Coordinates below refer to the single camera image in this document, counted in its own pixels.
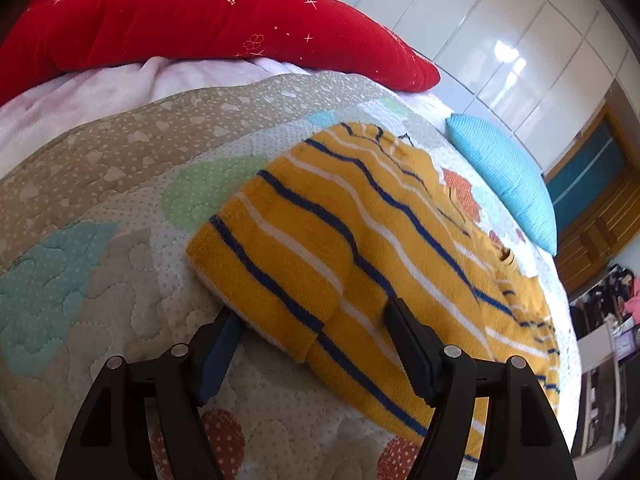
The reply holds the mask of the pink clothes pile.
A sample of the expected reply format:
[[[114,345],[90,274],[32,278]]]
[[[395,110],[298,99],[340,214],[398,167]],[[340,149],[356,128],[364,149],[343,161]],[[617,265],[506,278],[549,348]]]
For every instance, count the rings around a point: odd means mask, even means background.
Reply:
[[[640,324],[640,278],[638,276],[632,282],[631,296],[624,303],[624,312],[631,315],[634,324]]]

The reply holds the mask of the white shelf unit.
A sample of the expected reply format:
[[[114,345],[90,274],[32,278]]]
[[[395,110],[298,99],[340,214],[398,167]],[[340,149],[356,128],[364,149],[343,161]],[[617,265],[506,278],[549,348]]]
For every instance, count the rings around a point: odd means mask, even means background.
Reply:
[[[578,330],[578,349],[582,361],[577,429],[572,456],[579,458],[608,451],[612,460],[630,433],[634,418],[628,414],[628,384],[625,364],[638,354],[632,325],[607,315],[589,330]]]

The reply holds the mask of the light blue pillow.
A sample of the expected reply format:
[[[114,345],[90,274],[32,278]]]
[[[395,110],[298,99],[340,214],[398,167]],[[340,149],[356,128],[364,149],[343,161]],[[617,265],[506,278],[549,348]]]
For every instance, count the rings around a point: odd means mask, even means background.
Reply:
[[[502,201],[527,237],[554,256],[558,228],[548,188],[537,166],[502,130],[478,118],[452,114],[446,135]]]

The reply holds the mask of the wooden door teal glass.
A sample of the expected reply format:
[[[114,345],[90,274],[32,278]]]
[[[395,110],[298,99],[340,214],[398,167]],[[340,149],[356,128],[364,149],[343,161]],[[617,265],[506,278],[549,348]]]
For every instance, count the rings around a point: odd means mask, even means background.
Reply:
[[[546,182],[559,230],[554,263],[573,295],[639,235],[639,153],[610,106]]]

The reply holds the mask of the pink fleece blanket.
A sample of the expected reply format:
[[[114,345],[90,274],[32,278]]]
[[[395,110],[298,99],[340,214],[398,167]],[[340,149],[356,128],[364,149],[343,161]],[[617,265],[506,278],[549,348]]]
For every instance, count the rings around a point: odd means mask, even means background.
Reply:
[[[1,173],[60,134],[96,119],[134,110],[188,90],[245,86],[282,74],[311,75],[311,68],[271,58],[143,63],[69,73],[31,88],[1,107]]]

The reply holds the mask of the yellow striped knit sweater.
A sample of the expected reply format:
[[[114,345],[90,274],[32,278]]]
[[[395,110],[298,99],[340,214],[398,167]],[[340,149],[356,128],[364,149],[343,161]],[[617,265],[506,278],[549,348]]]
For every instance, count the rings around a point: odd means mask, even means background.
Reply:
[[[539,282],[474,224],[430,156],[377,126],[343,122],[273,159],[200,227],[186,258],[250,327],[396,436],[420,442],[433,412],[384,325],[395,297],[475,359],[524,356],[560,403]]]

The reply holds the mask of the white glossy wardrobe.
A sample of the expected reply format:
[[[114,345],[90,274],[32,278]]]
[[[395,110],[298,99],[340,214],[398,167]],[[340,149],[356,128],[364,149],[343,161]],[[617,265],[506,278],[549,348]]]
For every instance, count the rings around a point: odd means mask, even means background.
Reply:
[[[605,98],[639,104],[639,63],[598,0],[342,0],[437,65],[436,96],[549,170]]]

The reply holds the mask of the patterned quilted bedspread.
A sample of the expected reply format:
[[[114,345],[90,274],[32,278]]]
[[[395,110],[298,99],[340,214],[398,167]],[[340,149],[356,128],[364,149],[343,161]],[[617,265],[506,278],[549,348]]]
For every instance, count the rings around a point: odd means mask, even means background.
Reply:
[[[1,431],[38,479],[58,469],[82,400],[107,358],[153,359],[219,306],[184,261],[195,230],[271,159],[338,122],[367,122],[469,182],[480,228],[536,276],[559,355],[563,434],[578,423],[580,359],[552,258],[518,232],[418,96],[360,76],[279,75],[183,92],[65,129],[1,182]]]

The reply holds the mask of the red embroidered quilt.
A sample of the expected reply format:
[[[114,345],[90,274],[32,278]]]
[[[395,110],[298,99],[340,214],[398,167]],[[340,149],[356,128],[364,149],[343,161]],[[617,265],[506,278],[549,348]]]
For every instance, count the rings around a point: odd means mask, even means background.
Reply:
[[[154,56],[272,58],[423,92],[437,68],[338,0],[32,0],[1,44],[1,97],[65,73]]]

